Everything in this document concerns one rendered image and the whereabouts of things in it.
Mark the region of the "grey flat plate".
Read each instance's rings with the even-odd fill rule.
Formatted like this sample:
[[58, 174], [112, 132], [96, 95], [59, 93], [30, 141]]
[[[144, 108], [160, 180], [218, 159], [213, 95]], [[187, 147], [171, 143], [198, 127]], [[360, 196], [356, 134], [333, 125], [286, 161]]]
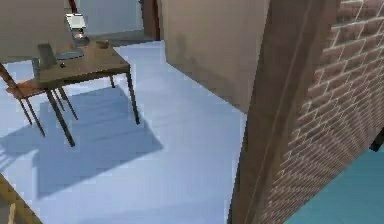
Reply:
[[82, 49], [72, 49], [69, 51], [57, 53], [55, 57], [57, 60], [69, 60], [69, 59], [82, 57], [83, 55], [84, 55], [84, 52]]

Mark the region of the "light wooden furniture piece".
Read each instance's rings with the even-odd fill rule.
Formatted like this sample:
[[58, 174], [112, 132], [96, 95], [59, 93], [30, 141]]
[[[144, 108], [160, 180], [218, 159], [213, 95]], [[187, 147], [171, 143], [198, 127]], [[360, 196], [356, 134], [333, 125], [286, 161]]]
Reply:
[[40, 218], [1, 173], [0, 197], [10, 206], [8, 224], [14, 224], [17, 215], [21, 217], [25, 224], [43, 224]]

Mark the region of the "dark brown door frame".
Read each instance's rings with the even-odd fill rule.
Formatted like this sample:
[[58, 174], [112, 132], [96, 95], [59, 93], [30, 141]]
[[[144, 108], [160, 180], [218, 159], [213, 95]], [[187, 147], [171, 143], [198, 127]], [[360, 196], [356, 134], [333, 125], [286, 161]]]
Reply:
[[160, 40], [157, 0], [142, 0], [144, 33], [155, 41]]

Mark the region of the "black furniture leg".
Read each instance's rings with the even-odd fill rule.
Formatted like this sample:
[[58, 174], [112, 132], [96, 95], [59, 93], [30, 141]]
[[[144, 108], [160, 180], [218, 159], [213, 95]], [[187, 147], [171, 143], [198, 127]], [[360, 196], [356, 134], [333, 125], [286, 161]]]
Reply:
[[384, 128], [375, 137], [375, 139], [372, 142], [372, 144], [370, 145], [369, 149], [374, 151], [374, 152], [377, 152], [383, 143], [384, 143]]

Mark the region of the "reddish brown wooden chair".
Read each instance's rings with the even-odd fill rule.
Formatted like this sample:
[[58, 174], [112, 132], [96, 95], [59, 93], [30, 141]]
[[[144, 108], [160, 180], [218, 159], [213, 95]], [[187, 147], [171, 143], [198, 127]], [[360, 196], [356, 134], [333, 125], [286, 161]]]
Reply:
[[61, 113], [61, 110], [64, 109], [62, 100], [67, 103], [74, 118], [78, 119], [78, 116], [69, 100], [69, 97], [67, 96], [65, 90], [62, 87], [58, 87], [52, 90], [40, 88], [34, 79], [29, 79], [23, 82], [16, 82], [10, 75], [8, 70], [5, 68], [5, 66], [1, 63], [0, 78], [7, 85], [6, 92], [11, 94], [19, 102], [29, 123], [32, 123], [32, 119], [34, 119], [43, 137], [45, 137], [46, 134], [40, 123], [39, 118], [37, 117], [33, 109], [33, 106], [30, 102], [30, 98], [45, 93], [56, 113], [57, 119], [63, 129], [65, 136], [69, 141], [73, 141], [73, 137], [69, 131], [68, 125], [66, 124], [64, 117]]

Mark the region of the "brown wooden table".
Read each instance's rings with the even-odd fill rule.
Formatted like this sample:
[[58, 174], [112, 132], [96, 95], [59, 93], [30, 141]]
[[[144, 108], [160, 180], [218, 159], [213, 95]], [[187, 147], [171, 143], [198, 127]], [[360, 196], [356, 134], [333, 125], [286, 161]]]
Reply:
[[114, 75], [125, 74], [135, 122], [136, 124], [140, 123], [130, 64], [124, 60], [112, 46], [99, 48], [97, 44], [93, 42], [87, 47], [82, 47], [81, 50], [83, 51], [83, 56], [65, 60], [64, 67], [61, 67], [60, 63], [57, 62], [48, 68], [39, 69], [34, 74], [34, 81], [37, 83], [37, 86], [42, 88], [46, 93], [71, 147], [75, 146], [75, 142], [54, 100], [52, 94], [54, 89], [104, 77], [108, 77], [110, 81], [113, 81]]

